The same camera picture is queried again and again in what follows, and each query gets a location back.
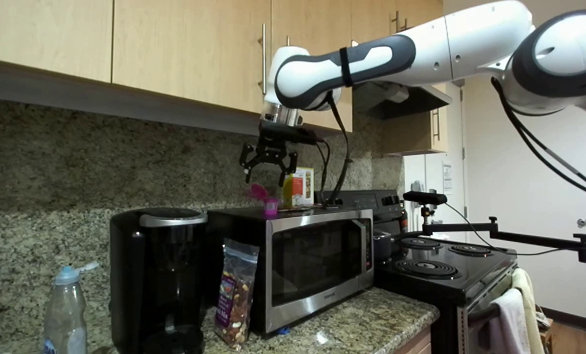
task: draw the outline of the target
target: white towel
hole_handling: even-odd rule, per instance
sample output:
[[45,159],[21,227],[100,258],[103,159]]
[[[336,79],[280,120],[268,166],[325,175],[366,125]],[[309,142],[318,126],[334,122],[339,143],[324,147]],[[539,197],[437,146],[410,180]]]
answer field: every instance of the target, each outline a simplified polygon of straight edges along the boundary
[[529,336],[531,354],[544,354],[542,339],[540,339],[540,330],[538,330],[538,320],[535,315],[533,285],[531,284],[529,274],[523,269],[517,268],[511,276],[511,287],[520,290],[523,296],[525,322],[527,323],[527,336]]
[[523,297],[520,291],[511,288],[492,303],[498,305],[500,315],[489,322],[491,352],[531,354]]

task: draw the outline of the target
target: water bottle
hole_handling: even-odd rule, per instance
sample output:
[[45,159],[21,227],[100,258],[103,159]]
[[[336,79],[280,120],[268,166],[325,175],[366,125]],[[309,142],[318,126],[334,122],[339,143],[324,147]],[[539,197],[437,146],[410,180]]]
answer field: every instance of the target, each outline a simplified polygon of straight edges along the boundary
[[86,300],[79,280],[79,270],[69,266],[55,277],[44,318],[44,354],[87,354]]

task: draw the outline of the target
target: microwave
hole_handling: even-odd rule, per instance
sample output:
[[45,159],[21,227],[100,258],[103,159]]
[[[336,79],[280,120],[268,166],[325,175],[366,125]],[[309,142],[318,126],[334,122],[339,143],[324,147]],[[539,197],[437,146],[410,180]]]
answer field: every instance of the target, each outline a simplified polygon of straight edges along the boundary
[[208,302],[216,305],[223,239],[260,247],[250,330],[270,333],[371,287],[372,210],[281,212],[263,208],[208,211]]

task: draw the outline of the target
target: plastic bag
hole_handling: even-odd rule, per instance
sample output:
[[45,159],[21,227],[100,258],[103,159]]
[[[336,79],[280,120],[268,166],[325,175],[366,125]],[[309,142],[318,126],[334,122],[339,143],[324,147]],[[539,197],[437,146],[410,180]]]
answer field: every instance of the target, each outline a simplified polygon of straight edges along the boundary
[[217,335],[236,351],[241,350],[249,334],[259,249],[231,239],[224,240],[223,275],[214,328]]

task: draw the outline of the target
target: range hood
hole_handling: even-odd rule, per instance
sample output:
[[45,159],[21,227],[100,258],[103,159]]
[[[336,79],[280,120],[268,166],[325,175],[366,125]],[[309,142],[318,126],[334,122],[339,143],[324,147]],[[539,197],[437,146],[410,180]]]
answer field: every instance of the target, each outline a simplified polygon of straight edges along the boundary
[[355,112],[392,119],[429,112],[452,103],[452,98],[435,87],[405,87],[390,82],[354,85],[352,107]]

